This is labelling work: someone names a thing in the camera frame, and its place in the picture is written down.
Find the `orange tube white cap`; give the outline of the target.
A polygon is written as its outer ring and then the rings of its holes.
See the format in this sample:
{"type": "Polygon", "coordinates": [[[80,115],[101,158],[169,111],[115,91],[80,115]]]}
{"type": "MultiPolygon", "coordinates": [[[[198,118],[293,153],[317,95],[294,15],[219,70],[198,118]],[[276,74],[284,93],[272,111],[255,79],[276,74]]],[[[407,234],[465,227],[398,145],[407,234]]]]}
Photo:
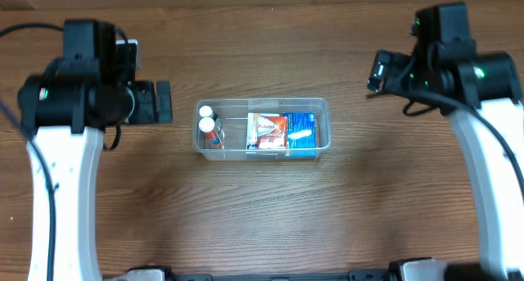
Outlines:
{"type": "Polygon", "coordinates": [[[212,149],[224,149],[225,134],[211,117],[201,118],[198,127],[212,149]]]}

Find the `blue medicine box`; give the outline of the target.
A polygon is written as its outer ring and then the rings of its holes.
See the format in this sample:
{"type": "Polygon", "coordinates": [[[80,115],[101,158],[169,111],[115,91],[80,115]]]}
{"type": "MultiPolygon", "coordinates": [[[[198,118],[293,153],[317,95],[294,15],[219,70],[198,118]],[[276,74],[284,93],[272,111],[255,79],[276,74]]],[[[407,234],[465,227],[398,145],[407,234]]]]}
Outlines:
{"type": "Polygon", "coordinates": [[[317,156],[316,115],[313,112],[284,112],[287,118],[287,156],[317,156]]]}

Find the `black bottle white cap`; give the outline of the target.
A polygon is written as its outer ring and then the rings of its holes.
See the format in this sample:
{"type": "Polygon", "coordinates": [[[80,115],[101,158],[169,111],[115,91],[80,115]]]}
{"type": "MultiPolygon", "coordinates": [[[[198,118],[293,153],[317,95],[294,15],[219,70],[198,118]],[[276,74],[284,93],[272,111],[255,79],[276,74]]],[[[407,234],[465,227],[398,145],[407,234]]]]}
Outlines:
{"type": "Polygon", "coordinates": [[[221,119],[219,118],[218,114],[214,111],[214,109],[210,106],[202,106],[199,111],[199,116],[201,118],[209,117],[215,122],[215,127],[218,131],[222,130],[222,123],[221,119]]]}

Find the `white plaster box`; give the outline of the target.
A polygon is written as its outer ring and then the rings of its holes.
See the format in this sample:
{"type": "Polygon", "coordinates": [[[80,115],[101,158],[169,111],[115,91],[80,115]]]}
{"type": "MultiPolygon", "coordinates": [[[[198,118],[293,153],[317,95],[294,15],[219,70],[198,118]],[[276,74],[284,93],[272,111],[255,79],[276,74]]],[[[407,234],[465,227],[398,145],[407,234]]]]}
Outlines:
{"type": "Polygon", "coordinates": [[[246,149],[254,150],[257,148],[258,141],[258,119],[260,113],[249,113],[247,115],[247,130],[246,130],[246,149]]]}

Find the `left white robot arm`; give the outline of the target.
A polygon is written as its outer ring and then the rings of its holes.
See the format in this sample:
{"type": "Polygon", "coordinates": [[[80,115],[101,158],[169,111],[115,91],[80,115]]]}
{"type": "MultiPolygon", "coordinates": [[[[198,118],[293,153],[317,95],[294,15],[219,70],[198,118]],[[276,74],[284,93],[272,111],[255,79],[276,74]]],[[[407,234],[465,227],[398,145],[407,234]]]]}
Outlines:
{"type": "Polygon", "coordinates": [[[170,84],[138,80],[138,43],[113,24],[68,20],[63,54],[18,93],[33,178],[32,280],[99,280],[97,168],[106,129],[167,124],[170,84]]]}

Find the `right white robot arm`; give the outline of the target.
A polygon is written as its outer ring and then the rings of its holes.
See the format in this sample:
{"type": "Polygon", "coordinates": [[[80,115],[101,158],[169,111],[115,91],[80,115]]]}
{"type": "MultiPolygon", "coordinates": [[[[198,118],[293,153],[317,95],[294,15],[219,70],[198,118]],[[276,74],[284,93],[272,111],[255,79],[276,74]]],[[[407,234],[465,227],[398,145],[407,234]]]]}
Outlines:
{"type": "Polygon", "coordinates": [[[523,94],[506,52],[481,54],[462,2],[418,11],[410,54],[380,50],[371,97],[394,95],[449,119],[471,182],[479,229],[473,263],[394,261],[389,280],[520,280],[523,277],[523,94]]]}

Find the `red medicine box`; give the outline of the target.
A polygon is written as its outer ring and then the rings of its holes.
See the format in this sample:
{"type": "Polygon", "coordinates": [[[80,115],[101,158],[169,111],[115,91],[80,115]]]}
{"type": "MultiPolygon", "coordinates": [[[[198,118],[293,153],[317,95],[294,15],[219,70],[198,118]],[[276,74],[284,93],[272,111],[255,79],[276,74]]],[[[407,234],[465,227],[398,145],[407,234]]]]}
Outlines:
{"type": "Polygon", "coordinates": [[[286,116],[259,116],[258,149],[285,149],[287,147],[288,118],[286,116]]]}

